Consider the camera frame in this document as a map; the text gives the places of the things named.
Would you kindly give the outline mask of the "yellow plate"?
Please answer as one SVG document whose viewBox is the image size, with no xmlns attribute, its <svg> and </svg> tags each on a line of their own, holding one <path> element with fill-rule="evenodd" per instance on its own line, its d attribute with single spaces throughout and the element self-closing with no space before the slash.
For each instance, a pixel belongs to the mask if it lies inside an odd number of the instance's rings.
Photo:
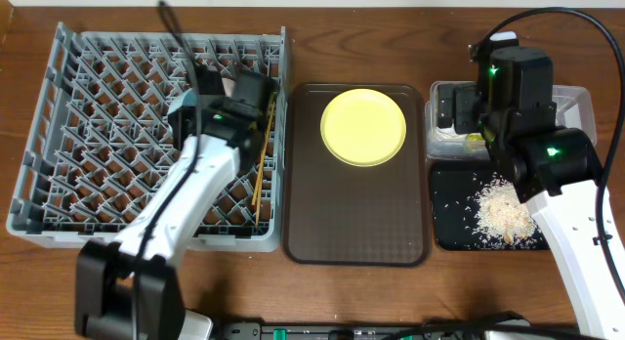
<svg viewBox="0 0 625 340">
<path fill-rule="evenodd" d="M 356 88 L 334 97 L 320 119 L 320 134 L 337 159 L 372 167 L 392 159 L 407 132 L 405 116 L 388 95 Z"/>
</svg>

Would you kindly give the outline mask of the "rice food waste pile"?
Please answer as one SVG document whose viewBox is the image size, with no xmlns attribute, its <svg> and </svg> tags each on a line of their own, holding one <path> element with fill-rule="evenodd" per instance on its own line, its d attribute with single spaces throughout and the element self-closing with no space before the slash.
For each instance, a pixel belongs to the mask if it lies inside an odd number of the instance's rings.
<svg viewBox="0 0 625 340">
<path fill-rule="evenodd" d="M 460 217 L 451 225 L 469 241 L 454 242 L 454 245 L 477 250 L 539 247 L 543 242 L 542 233 L 510 182 L 493 176 L 489 182 L 472 179 L 471 183 L 479 187 L 467 196 L 465 203 L 454 202 L 460 209 Z"/>
</svg>

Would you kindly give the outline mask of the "wooden chopstick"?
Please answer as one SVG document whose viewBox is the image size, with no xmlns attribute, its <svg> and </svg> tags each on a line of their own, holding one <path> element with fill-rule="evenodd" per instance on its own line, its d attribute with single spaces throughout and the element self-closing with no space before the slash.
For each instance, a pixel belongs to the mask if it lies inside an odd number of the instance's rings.
<svg viewBox="0 0 625 340">
<path fill-rule="evenodd" d="M 270 107 L 270 117 L 269 117 L 268 127 L 267 127 L 266 132 L 265 132 L 264 145 L 263 145 L 263 148 L 261 150 L 260 162 L 259 162 L 259 165 L 258 165 L 257 179 L 256 179 L 255 189 L 254 189 L 254 192 L 253 192 L 253 201 L 252 202 L 253 202 L 254 206 L 257 206 L 259 204 L 259 202 L 260 202 L 260 196 L 261 196 L 262 185 L 263 185 L 265 157 L 266 157 L 268 143 L 269 143 L 269 139 L 270 139 L 270 134 L 271 134 L 272 124 L 273 124 L 274 114 L 275 114 L 275 103 L 273 103 L 271 105 L 271 107 Z"/>
<path fill-rule="evenodd" d="M 260 197 L 259 204 L 257 206 L 254 206 L 256 208 L 255 227 L 258 227 L 259 222 L 260 222 L 260 214 L 261 214 L 261 208 L 262 208 L 261 200 L 262 198 Z"/>
</svg>

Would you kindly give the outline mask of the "white bowl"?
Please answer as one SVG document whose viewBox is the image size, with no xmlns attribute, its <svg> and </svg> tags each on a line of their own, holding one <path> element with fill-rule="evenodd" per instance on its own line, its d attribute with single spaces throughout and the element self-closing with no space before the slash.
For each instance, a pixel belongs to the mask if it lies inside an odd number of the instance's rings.
<svg viewBox="0 0 625 340">
<path fill-rule="evenodd" d="M 236 82 L 234 80 L 222 78 L 223 94 L 227 97 L 231 97 L 233 95 L 235 85 Z"/>
</svg>

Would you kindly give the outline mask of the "light blue bowl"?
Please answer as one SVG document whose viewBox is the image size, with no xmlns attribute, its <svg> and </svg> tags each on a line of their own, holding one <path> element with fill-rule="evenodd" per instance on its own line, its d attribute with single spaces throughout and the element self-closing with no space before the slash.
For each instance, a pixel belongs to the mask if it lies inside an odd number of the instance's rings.
<svg viewBox="0 0 625 340">
<path fill-rule="evenodd" d="M 194 91 L 188 90 L 182 94 L 181 107 L 196 107 L 197 96 Z"/>
</svg>

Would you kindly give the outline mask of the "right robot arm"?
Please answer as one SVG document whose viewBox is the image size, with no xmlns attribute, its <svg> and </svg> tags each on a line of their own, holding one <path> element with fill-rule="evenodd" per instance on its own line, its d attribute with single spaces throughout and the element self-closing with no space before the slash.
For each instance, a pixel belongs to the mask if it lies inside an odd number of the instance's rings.
<svg viewBox="0 0 625 340">
<path fill-rule="evenodd" d="M 479 133 L 498 172 L 515 188 L 557 262 L 582 334 L 624 336 L 624 243 L 608 224 L 606 165 L 579 128 L 557 122 L 553 64 L 537 48 L 486 42 L 475 48 L 477 83 L 444 122 Z"/>
</svg>

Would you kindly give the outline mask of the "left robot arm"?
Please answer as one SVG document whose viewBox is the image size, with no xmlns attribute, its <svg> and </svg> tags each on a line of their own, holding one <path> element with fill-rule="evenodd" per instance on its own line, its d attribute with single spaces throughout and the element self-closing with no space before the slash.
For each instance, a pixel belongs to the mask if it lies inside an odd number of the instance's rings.
<svg viewBox="0 0 625 340">
<path fill-rule="evenodd" d="M 179 159 L 141 213 L 109 243 L 89 240 L 76 267 L 77 334 L 90 339 L 207 339 L 214 322 L 186 308 L 177 268 L 219 194 L 260 158 L 279 84 L 215 71 L 176 97 L 167 120 Z"/>
</svg>

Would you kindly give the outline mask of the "black tray bin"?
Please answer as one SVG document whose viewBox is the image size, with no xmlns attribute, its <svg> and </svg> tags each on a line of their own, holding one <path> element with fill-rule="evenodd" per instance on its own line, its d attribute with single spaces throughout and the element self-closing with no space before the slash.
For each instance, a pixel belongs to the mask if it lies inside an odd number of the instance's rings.
<svg viewBox="0 0 625 340">
<path fill-rule="evenodd" d="M 454 242 L 469 241 L 466 236 L 461 236 L 458 231 L 451 228 L 453 220 L 460 217 L 460 209 L 454 205 L 454 202 L 465 203 L 467 196 L 476 191 L 479 184 L 472 184 L 472 179 L 489 182 L 493 176 L 503 178 L 497 173 L 493 163 L 484 160 L 440 160 L 431 166 L 429 188 L 438 246 L 450 251 L 479 251 L 475 247 L 454 245 Z M 507 250 L 547 250 L 549 246 L 543 234 L 542 239 L 543 242 L 535 249 Z"/>
</svg>

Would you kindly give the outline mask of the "clear plastic bin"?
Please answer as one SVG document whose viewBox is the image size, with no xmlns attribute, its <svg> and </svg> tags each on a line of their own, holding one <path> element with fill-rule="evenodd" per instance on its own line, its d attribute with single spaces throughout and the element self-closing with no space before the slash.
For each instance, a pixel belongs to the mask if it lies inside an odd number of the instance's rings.
<svg viewBox="0 0 625 340">
<path fill-rule="evenodd" d="M 427 157 L 442 160 L 488 160 L 484 149 L 478 152 L 464 152 L 463 145 L 468 134 L 456 134 L 452 128 L 440 129 L 436 125 L 436 86 L 441 83 L 470 81 L 437 81 L 430 88 L 430 99 L 425 105 L 425 132 Z M 595 146 L 597 130 L 590 93 L 578 86 L 555 85 L 553 101 L 557 105 L 556 124 L 567 128 L 578 128 L 586 133 Z"/>
</svg>

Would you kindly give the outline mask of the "dark brown serving tray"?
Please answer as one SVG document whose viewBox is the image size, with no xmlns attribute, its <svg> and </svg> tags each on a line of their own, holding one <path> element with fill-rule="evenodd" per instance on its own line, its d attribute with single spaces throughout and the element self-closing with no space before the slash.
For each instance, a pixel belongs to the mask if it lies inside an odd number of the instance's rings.
<svg viewBox="0 0 625 340">
<path fill-rule="evenodd" d="M 378 84 L 407 125 L 398 154 L 373 167 L 336 158 L 320 132 L 323 110 L 348 84 L 301 84 L 287 111 L 283 248 L 313 265 L 416 267 L 431 251 L 424 101 L 408 85 Z"/>
</svg>

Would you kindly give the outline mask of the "grey dish rack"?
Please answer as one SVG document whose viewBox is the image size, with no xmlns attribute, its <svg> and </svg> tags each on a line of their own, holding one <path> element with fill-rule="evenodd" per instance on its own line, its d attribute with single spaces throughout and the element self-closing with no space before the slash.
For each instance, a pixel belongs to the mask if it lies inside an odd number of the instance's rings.
<svg viewBox="0 0 625 340">
<path fill-rule="evenodd" d="M 287 29 L 279 34 L 185 37 L 199 64 L 280 85 L 255 227 L 258 165 L 219 194 L 190 245 L 272 252 L 280 244 L 290 76 Z M 47 248 L 109 242 L 136 218 L 177 160 L 166 112 L 188 88 L 184 52 L 166 32 L 74 32 L 59 22 L 10 204 L 9 234 Z"/>
</svg>

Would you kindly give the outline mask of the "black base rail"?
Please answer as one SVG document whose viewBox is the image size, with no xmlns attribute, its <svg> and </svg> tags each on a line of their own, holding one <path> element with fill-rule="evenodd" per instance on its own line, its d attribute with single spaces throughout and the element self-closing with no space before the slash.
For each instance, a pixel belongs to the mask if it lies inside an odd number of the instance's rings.
<svg viewBox="0 0 625 340">
<path fill-rule="evenodd" d="M 218 324 L 209 335 L 210 340 L 381 340 L 407 327 L 317 325 L 317 324 L 260 324 L 257 322 L 230 322 Z M 465 340 L 500 339 L 534 340 L 543 336 L 486 331 L 426 332 L 409 335 L 406 340 Z"/>
</svg>

